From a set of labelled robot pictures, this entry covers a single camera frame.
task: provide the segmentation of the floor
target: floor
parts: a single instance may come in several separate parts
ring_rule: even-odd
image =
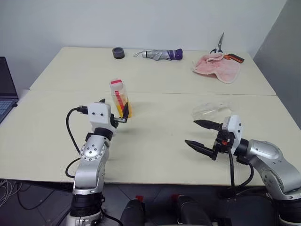
[[[23,184],[22,190],[29,187]],[[109,215],[120,218],[124,207],[136,195],[143,195],[146,206],[147,226],[177,224],[172,208],[171,195],[186,194],[203,205],[209,217],[229,217],[233,226],[268,226],[273,225],[271,204],[258,196],[242,197],[236,200],[219,200],[216,186],[185,186],[185,185],[108,185],[104,187],[106,197],[105,209]],[[22,204],[33,207],[45,199],[52,189],[31,186],[19,193]],[[17,195],[10,197],[0,208],[1,226],[55,226],[59,218],[68,210],[72,194],[54,191],[39,207],[24,210],[19,205]],[[116,226],[109,219],[102,221],[102,226]]]

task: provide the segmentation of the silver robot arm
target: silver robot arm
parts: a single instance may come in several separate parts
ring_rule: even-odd
[[[111,138],[116,134],[118,123],[125,123],[128,117],[127,104],[123,118],[114,118],[110,105],[105,104],[104,100],[84,108],[86,110],[83,113],[89,115],[93,133],[87,134],[86,143],[80,150],[80,162],[73,183],[73,198],[71,211],[67,216],[67,226],[99,225],[103,217],[102,191]]]
[[[218,153],[231,151],[237,156],[238,162],[242,164],[250,162],[276,202],[281,224],[301,225],[301,174],[283,157],[276,145],[266,141],[242,139],[242,123],[237,115],[226,117],[223,123],[207,120],[194,122],[219,132],[212,149],[198,142],[186,140],[190,147],[213,160]]]

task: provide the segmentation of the white table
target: white table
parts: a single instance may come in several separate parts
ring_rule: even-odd
[[[207,52],[184,50],[181,61],[157,62],[133,57],[139,51],[125,49],[125,58],[117,60],[111,48],[62,48],[30,89],[104,92],[110,91],[110,80],[120,78],[129,92],[275,95],[247,53],[237,53],[245,59],[240,74],[224,84],[192,72],[192,62]]]
[[[66,130],[66,114],[103,97],[111,104],[110,95],[102,92],[30,91],[0,127],[0,178],[71,182],[64,170],[78,154]],[[212,161],[184,142],[212,148],[217,132],[193,123],[191,112],[201,103],[221,100],[233,102],[233,113],[243,122],[243,138],[276,144],[301,171],[301,131],[277,96],[130,93],[129,100],[133,117],[112,139],[106,182],[228,185],[227,155]],[[221,112],[215,120],[229,114]],[[70,125],[81,146],[91,131],[88,117],[73,113]],[[237,184],[249,176],[247,166],[237,163],[235,169]],[[262,184],[257,173],[251,184]]]

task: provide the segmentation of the pink towel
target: pink towel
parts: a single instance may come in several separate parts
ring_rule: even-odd
[[[209,53],[200,58],[193,71],[203,75],[215,74],[218,80],[232,83],[236,79],[239,69],[238,62],[223,59],[222,53]]]

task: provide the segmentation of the plastic bottle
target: plastic bottle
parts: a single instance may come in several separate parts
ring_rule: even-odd
[[[110,81],[111,95],[117,107],[120,117],[123,117],[124,105],[128,104],[128,117],[132,116],[132,107],[128,101],[126,88],[121,79],[113,79]]]

